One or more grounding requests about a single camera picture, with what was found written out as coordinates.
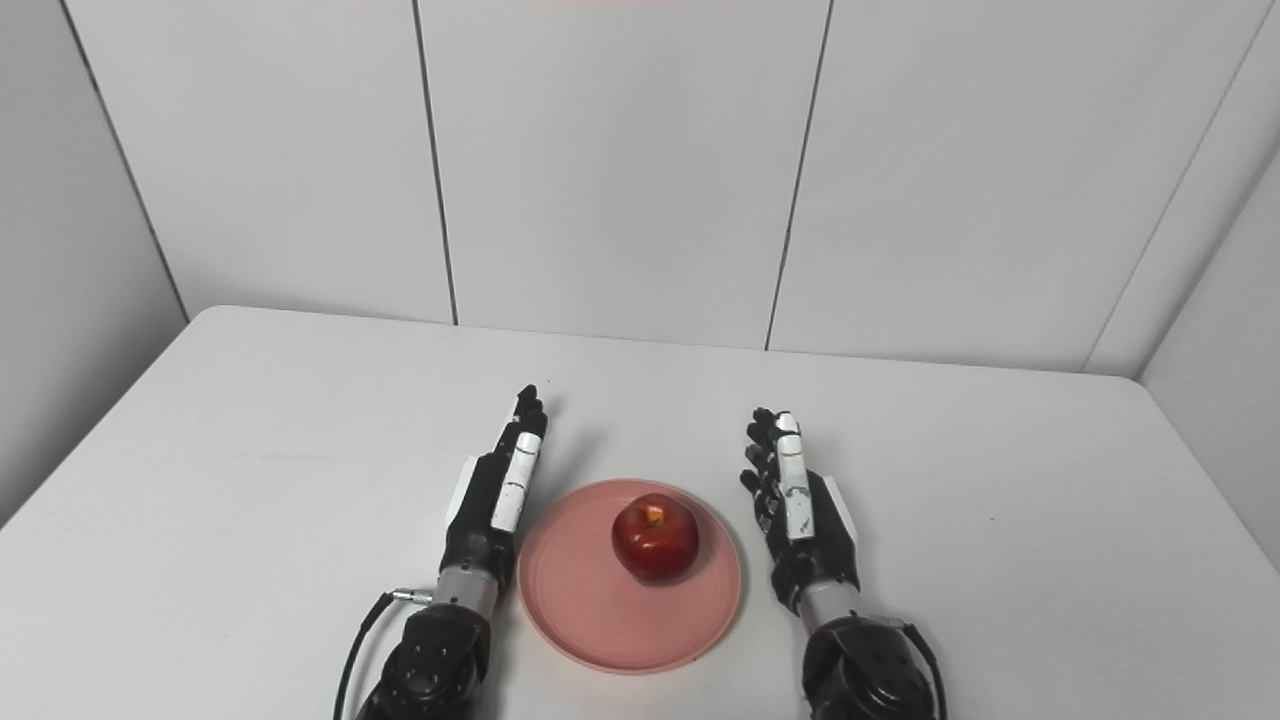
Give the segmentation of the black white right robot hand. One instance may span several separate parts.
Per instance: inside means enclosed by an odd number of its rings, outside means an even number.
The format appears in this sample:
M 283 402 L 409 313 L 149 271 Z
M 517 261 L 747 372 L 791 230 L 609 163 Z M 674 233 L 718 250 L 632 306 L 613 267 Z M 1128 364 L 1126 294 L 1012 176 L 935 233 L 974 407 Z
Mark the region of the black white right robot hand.
M 765 537 L 771 587 L 790 612 L 801 614 L 805 594 L 829 585 L 860 591 L 855 533 L 832 484 L 805 460 L 804 438 L 791 413 L 756 407 L 746 427 L 739 482 Z

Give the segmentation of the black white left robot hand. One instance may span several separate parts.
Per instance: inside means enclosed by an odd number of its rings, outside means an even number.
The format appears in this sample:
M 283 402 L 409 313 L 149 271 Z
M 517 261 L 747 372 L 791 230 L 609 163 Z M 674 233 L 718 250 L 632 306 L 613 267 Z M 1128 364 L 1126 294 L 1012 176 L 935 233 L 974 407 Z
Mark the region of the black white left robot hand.
M 513 574 L 517 529 L 548 415 L 535 384 L 517 395 L 494 448 L 463 468 L 447 512 L 439 570 L 483 571 L 503 589 Z

